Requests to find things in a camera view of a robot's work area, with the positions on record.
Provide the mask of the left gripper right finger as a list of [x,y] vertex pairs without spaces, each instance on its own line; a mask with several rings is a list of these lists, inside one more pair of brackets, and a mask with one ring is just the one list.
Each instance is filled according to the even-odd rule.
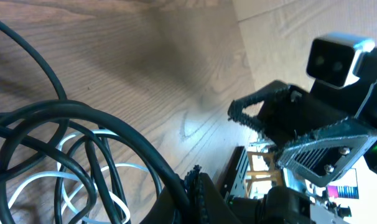
[[184,178],[184,187],[190,202],[190,221],[197,224],[241,223],[228,208],[209,175],[195,165]]

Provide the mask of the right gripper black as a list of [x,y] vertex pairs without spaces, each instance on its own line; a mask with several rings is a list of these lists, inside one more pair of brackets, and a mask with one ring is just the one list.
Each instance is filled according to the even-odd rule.
[[[377,145],[377,48],[362,56],[356,74],[341,89],[315,79],[305,91],[275,80],[233,100],[228,119],[283,145],[277,165],[325,187]],[[258,114],[244,112],[259,103]]]

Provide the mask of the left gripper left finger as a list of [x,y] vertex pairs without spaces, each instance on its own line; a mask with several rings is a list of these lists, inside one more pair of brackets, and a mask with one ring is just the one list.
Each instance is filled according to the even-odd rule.
[[182,211],[180,200],[164,187],[155,204],[140,224],[186,224],[188,220]]

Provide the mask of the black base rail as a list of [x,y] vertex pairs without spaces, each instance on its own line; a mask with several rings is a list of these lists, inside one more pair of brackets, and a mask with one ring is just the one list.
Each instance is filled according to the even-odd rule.
[[225,174],[221,179],[220,194],[224,201],[233,197],[245,197],[245,177],[249,167],[248,153],[244,146],[237,146],[233,151]]

